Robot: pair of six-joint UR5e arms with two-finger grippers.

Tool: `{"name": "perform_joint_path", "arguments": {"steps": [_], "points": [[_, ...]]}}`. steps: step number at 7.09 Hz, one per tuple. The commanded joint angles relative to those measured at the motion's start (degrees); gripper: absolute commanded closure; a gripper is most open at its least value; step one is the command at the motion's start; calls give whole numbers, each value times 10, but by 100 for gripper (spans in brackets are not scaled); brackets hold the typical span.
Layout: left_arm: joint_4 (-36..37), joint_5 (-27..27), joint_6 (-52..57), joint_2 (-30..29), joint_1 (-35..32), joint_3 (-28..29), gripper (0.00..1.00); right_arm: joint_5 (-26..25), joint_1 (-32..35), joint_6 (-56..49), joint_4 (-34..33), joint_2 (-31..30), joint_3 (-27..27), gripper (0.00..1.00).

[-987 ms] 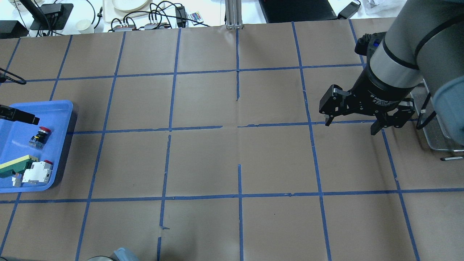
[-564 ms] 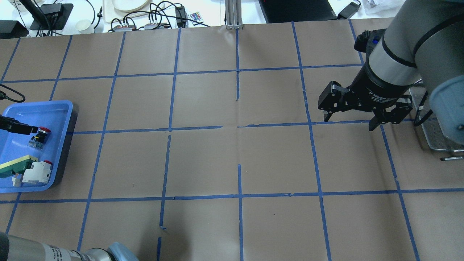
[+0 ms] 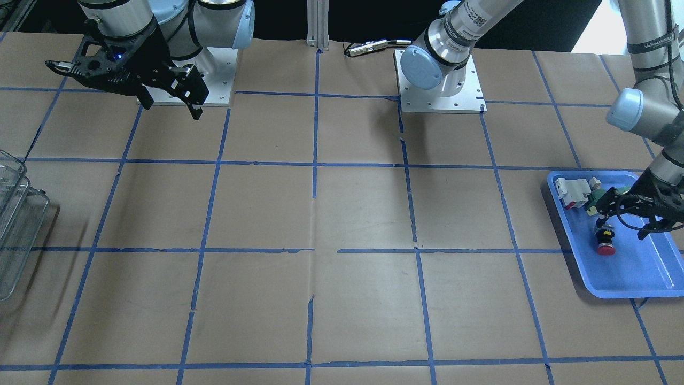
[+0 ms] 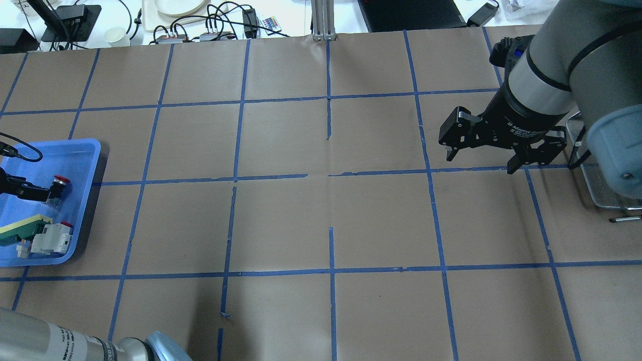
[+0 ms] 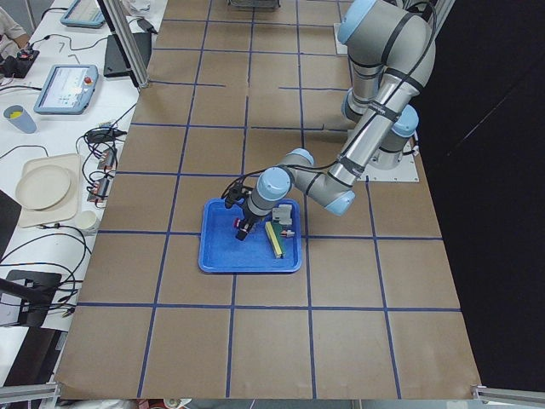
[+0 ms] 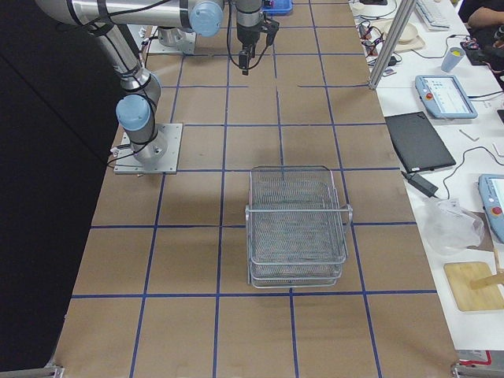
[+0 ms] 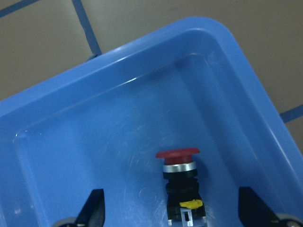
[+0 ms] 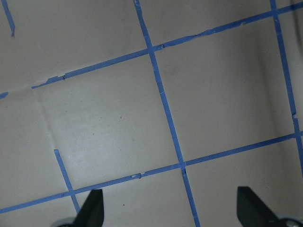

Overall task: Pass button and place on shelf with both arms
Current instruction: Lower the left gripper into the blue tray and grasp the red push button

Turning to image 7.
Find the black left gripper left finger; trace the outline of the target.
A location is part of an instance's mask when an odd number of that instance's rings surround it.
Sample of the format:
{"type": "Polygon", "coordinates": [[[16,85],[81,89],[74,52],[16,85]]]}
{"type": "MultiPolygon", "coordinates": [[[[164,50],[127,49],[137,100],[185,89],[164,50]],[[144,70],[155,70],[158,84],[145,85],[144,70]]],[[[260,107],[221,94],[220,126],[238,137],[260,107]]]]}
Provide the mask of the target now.
{"type": "Polygon", "coordinates": [[[75,220],[77,227],[103,227],[105,223],[105,195],[103,189],[91,191],[75,220]]]}

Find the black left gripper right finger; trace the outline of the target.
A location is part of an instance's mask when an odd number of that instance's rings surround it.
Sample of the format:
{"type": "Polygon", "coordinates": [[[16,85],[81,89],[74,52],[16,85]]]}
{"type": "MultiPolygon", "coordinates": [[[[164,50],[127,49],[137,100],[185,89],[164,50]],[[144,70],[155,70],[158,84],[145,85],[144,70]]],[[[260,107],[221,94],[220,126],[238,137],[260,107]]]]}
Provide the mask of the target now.
{"type": "Polygon", "coordinates": [[[240,187],[238,216],[244,227],[278,227],[279,218],[250,187],[240,187]]]}

